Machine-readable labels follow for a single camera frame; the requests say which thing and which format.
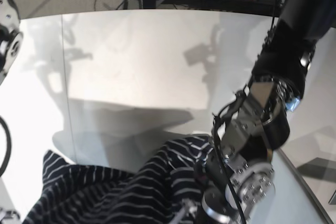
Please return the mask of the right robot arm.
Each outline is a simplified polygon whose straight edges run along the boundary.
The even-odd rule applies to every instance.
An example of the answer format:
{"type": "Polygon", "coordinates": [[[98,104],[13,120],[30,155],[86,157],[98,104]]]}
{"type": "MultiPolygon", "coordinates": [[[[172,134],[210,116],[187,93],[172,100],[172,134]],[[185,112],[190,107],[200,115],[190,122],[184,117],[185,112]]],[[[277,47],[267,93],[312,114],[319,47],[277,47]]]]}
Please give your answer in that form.
{"type": "Polygon", "coordinates": [[[20,30],[20,14],[14,0],[1,0],[1,82],[13,65],[24,35],[20,30]]]}

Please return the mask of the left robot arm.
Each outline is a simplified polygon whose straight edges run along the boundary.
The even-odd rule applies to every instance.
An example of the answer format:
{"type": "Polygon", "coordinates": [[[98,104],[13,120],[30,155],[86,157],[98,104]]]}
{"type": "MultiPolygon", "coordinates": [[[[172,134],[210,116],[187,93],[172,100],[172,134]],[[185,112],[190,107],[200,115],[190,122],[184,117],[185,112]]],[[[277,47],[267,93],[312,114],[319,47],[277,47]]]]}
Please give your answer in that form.
{"type": "Polygon", "coordinates": [[[287,112],[303,99],[317,42],[335,19],[335,0],[285,0],[247,84],[214,115],[212,146],[195,174],[203,184],[196,223],[248,223],[274,189],[273,151],[290,134],[287,112]]]}

